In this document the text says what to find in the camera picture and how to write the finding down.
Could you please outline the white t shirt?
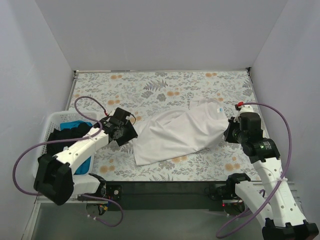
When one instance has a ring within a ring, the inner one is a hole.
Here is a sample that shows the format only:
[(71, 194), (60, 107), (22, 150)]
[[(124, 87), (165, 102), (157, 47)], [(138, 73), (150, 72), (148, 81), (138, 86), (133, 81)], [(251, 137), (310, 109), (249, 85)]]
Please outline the white t shirt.
[(150, 165), (214, 147), (227, 127), (228, 118), (219, 101), (194, 97), (188, 108), (172, 108), (135, 125), (135, 162)]

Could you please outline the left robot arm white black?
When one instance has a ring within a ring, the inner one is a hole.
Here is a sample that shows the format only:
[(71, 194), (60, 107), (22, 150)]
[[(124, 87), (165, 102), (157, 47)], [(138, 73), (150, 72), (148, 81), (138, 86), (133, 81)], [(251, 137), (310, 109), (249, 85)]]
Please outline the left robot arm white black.
[(131, 116), (130, 112), (118, 107), (93, 125), (83, 140), (55, 155), (40, 156), (33, 188), (58, 206), (82, 194), (104, 197), (107, 182), (101, 176), (93, 173), (77, 175), (76, 170), (110, 142), (115, 141), (121, 147), (137, 138)]

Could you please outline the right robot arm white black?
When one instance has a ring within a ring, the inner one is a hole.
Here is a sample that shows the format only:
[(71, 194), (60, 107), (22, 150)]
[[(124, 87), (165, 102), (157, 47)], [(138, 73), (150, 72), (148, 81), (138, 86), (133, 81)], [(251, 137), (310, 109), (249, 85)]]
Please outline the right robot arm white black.
[(264, 199), (244, 173), (230, 175), (227, 183), (240, 197), (262, 228), (265, 240), (313, 240), (319, 234), (315, 223), (299, 209), (287, 180), (282, 177), (280, 153), (275, 142), (263, 136), (261, 118), (255, 112), (242, 112), (228, 120), (224, 133), (228, 143), (242, 146), (257, 171), (267, 198)]

